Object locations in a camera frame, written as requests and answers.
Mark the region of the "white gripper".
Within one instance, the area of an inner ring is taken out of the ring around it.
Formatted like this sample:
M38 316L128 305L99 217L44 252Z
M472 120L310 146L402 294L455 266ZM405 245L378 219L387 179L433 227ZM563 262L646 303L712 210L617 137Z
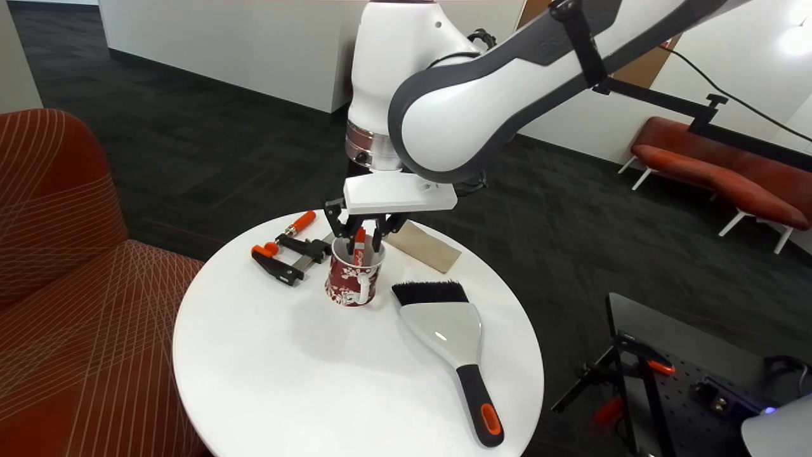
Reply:
M414 172L370 172L349 179L344 186L344 200L350 217L382 213L374 219L374 252L382 252L384 239L402 231L408 222L406 213L452 210L457 205L457 194L449 182L433 182ZM353 223L341 219L344 200L327 200L323 213L332 239L349 247Z

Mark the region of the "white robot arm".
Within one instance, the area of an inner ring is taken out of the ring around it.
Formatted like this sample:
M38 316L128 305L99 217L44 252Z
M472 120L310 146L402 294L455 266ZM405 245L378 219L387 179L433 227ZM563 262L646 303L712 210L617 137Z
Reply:
M369 0L356 34L345 153L326 209L341 241L449 210L528 121L576 95L637 90L614 73L745 0L551 0L500 44L476 44L438 0Z

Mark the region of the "dark robot base cart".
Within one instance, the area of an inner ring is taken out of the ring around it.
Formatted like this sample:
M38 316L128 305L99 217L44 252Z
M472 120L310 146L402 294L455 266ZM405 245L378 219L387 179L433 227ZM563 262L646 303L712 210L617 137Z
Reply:
M556 412L609 385L609 398L624 397L627 417L613 429L633 457L812 457L807 360L750 354L619 293L608 294L608 317L608 351L582 369ZM679 373L627 377L634 355Z

